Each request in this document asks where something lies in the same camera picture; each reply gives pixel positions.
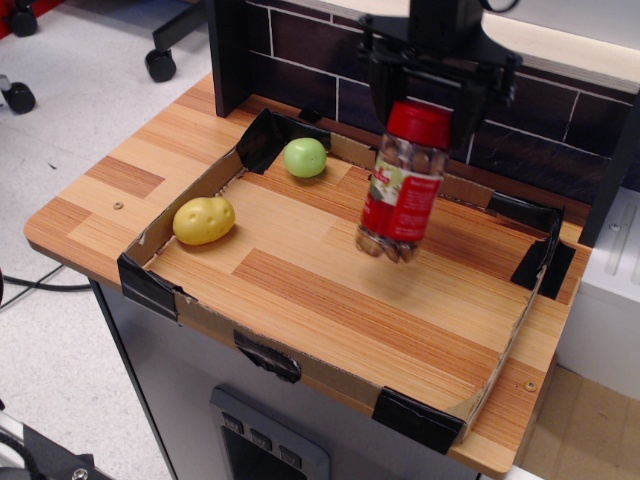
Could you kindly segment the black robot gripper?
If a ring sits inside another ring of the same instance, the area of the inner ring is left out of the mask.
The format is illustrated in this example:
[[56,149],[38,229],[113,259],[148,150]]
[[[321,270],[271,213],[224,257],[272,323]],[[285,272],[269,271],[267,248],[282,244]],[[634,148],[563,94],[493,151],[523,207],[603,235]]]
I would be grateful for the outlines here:
[[486,12],[506,13],[488,1],[411,1],[405,17],[366,14],[359,56],[368,64],[376,117],[387,125],[394,104],[407,95],[410,75],[459,87],[451,115],[450,148],[466,147],[487,106],[510,105],[522,57],[484,31]]

